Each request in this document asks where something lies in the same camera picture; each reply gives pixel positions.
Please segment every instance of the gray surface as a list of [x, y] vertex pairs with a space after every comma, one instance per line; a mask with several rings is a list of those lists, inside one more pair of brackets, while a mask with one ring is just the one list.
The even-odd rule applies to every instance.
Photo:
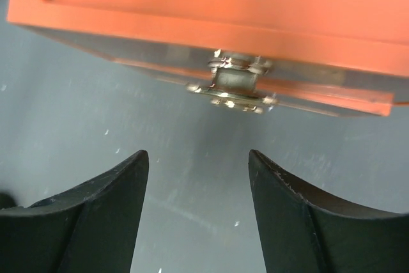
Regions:
[[30, 205], [148, 150], [132, 272], [265, 272], [251, 148], [350, 201], [409, 211], [409, 109], [352, 119], [219, 109], [9, 25], [6, 5], [0, 0], [0, 189]]

